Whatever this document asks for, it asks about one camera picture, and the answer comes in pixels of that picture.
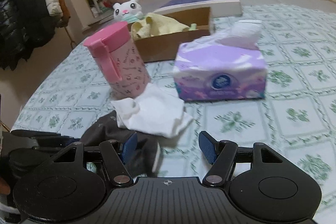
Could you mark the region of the person's left hand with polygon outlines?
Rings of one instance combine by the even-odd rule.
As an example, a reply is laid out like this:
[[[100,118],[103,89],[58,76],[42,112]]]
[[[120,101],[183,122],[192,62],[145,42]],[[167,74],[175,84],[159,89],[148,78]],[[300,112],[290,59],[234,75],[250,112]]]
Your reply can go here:
[[[7,182],[0,177],[0,194],[3,195],[9,195],[11,192],[10,186],[9,184],[7,184]]]

